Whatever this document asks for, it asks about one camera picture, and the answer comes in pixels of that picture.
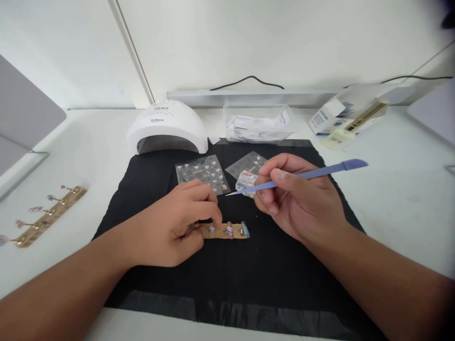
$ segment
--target white surface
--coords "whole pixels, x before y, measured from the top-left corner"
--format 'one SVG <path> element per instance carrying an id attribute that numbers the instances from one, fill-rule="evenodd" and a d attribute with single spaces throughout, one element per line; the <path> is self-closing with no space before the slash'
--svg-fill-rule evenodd
<path id="1" fill-rule="evenodd" d="M 378 82 L 412 74 L 453 40 L 429 0 L 119 3 L 155 100 L 249 75 L 285 88 Z"/>
<path id="2" fill-rule="evenodd" d="M 353 144 L 334 152 L 320 145 L 306 120 L 315 110 L 293 109 L 300 132 L 326 164 L 360 158 L 370 166 L 337 173 L 335 180 L 366 232 L 394 250 L 454 278 L 455 177 L 443 166 L 455 164 L 454 147 L 444 143 L 406 114 L 391 108 L 380 122 Z M 221 109 L 197 110 L 211 135 L 224 136 Z M 50 205 L 47 194 L 60 196 L 82 185 L 85 196 L 28 249 L 9 243 L 0 248 L 0 297 L 61 261 L 94 235 L 122 179 L 131 152 L 126 131 L 138 110 L 81 110 L 45 139 L 51 156 L 0 204 L 0 234 L 19 235 L 14 221 L 33 221 L 29 207 Z M 147 313 L 103 309 L 89 340 L 297 340 L 296 336 L 253 332 L 193 323 Z"/>
<path id="3" fill-rule="evenodd" d="M 107 0 L 0 1 L 0 54 L 62 108 L 149 104 Z"/>

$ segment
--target white desk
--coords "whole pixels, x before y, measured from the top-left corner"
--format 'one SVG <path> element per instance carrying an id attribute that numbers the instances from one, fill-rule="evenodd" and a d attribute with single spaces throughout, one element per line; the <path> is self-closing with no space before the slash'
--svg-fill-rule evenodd
<path id="1" fill-rule="evenodd" d="M 369 162 L 367 168 L 334 175 L 365 231 L 405 256 L 455 277 L 455 177 L 443 168 L 455 164 L 455 149 L 409 118 L 406 108 L 395 107 L 352 145 L 333 152 L 320 145 L 320 137 L 306 124 L 315 110 L 293 111 L 300 132 L 291 138 L 310 139 L 327 165 L 351 158 Z M 221 109 L 197 112 L 209 135 L 224 136 Z M 88 192 L 28 249 L 12 243 L 0 248 L 0 297 L 90 241 L 132 156 L 125 134 L 137 115 L 138 110 L 69 111 L 68 119 L 40 143 L 37 150 L 47 150 L 51 156 L 0 203 L 0 234 L 18 236 L 14 221 L 33 222 L 37 215 L 28 213 L 28 208 L 50 206 L 46 195 L 63 196 L 61 184 L 82 185 Z M 107 308 L 89 339 L 133 341 L 151 336 L 155 340 L 302 339 Z"/>

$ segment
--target black work mat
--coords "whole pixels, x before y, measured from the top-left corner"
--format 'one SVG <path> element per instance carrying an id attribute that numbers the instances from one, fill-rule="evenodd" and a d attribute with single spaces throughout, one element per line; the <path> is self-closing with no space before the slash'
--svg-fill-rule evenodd
<path id="1" fill-rule="evenodd" d="M 292 153 L 318 167 L 324 160 L 308 140 L 281 145 L 210 145 L 225 169 L 255 151 L 270 159 Z M 202 155 L 164 150 L 134 156 L 94 236 L 127 220 L 177 185 L 175 164 Z M 236 179 L 226 173 L 235 188 Z M 350 224 L 363 232 L 343 193 Z M 105 306 L 224 326 L 340 340 L 385 337 L 332 274 L 302 244 L 245 196 L 218 196 L 223 221 L 246 221 L 247 240 L 205 240 L 204 247 L 175 268 L 134 267 Z"/>

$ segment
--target plastic container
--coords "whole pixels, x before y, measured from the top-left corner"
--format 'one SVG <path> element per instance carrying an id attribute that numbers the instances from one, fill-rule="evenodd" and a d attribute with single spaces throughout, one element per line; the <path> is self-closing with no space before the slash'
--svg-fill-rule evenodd
<path id="1" fill-rule="evenodd" d="M 298 131 L 285 104 L 225 104 L 223 119 L 229 142 L 278 144 Z"/>

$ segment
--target blue nail tool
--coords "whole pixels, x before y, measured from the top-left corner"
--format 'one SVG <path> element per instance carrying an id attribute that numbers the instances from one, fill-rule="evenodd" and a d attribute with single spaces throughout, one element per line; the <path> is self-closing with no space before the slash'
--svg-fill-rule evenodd
<path id="1" fill-rule="evenodd" d="M 353 169 L 362 168 L 362 167 L 366 167 L 366 166 L 368 166 L 368 163 L 366 163 L 363 160 L 351 159 L 351 160 L 343 161 L 342 163 L 338 163 L 336 165 L 318 168 L 315 170 L 310 170 L 308 172 L 300 173 L 300 174 L 297 174 L 297 176 L 300 176 L 301 178 L 312 179 L 312 178 L 317 178 L 320 176 L 336 173 L 339 171 L 350 171 Z M 242 194 L 242 193 L 253 192 L 253 191 L 260 190 L 260 189 L 273 188 L 273 187 L 277 187 L 277 185 L 273 181 L 269 181 L 269 182 L 263 183 L 262 185 L 258 185 L 258 186 L 243 189 L 243 190 L 240 190 L 240 191 L 237 191 L 234 193 L 226 194 L 226 197 L 230 196 L 230 195 L 234 195 L 234 194 Z"/>

